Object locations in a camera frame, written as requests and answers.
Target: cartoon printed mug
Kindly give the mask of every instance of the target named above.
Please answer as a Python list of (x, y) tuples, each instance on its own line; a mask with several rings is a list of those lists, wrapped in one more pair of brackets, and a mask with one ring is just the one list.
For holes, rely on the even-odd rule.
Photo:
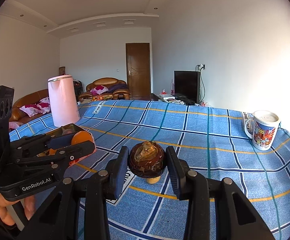
[[(250, 134), (247, 130), (247, 124), (250, 120), (254, 120), (252, 125), (253, 134)], [(272, 146), (279, 124), (280, 119), (276, 114), (259, 110), (253, 113), (253, 117), (247, 119), (244, 130), (246, 135), (251, 138), (256, 149), (266, 151)]]

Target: blue plaid tablecloth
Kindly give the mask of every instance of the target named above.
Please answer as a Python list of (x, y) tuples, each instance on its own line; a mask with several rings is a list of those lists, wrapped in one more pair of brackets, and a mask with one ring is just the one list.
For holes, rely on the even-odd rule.
[[(246, 113), (228, 109), (181, 106), (155, 101), (110, 100), (79, 106), (76, 123), (91, 132), (97, 151), (66, 170), (65, 176), (86, 178), (105, 168), (122, 146), (153, 140), (163, 148), (173, 146), (180, 159), (207, 178), (232, 178), (250, 199), (274, 237), (290, 236), (290, 133), (279, 128), (272, 147), (258, 151), (244, 133)], [(11, 140), (55, 129), (51, 114), (10, 133)], [(46, 192), (38, 195), (38, 203)], [(111, 239), (182, 239), (187, 201), (173, 194), (165, 169), (160, 181), (150, 185), (126, 174), (123, 193), (108, 201)], [(79, 239), (84, 239), (81, 201)], [(215, 205), (211, 199), (210, 238), (216, 239)]]

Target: camera lens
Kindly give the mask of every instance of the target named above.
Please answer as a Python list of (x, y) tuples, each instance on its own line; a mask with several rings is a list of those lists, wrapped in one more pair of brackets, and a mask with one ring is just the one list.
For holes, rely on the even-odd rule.
[(5, 105), (5, 115), (8, 114), (8, 110), (9, 110), (9, 101), (8, 101), (8, 99), (7, 99), (7, 101), (6, 101), (6, 105)]
[(0, 117), (2, 118), (4, 114), (4, 102), (1, 103), (1, 107), (0, 107)]

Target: ceiling vent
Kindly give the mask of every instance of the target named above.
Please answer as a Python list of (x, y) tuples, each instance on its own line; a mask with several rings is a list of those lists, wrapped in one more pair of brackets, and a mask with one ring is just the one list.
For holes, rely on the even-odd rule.
[(96, 27), (103, 27), (103, 26), (106, 26), (106, 23), (105, 22), (99, 22), (99, 23), (93, 23), (94, 26)]
[(123, 20), (124, 24), (134, 24), (135, 20)]
[(79, 31), (79, 28), (77, 28), (77, 27), (70, 28), (70, 29), (68, 29), (68, 31), (69, 31), (70, 33), (74, 33), (74, 32)]

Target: mug lid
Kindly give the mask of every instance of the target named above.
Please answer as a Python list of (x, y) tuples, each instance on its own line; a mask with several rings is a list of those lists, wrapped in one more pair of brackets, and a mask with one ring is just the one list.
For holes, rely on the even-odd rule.
[(69, 77), (72, 77), (72, 76), (71, 75), (57, 76), (57, 77), (49, 78), (48, 82), (53, 82), (53, 81), (56, 81), (56, 80), (60, 80), (60, 79), (63, 79), (63, 78), (69, 78)]
[(266, 123), (280, 122), (280, 119), (276, 114), (270, 111), (266, 111), (266, 110), (258, 110), (253, 113), (253, 116), (259, 119), (260, 121), (263, 121)]

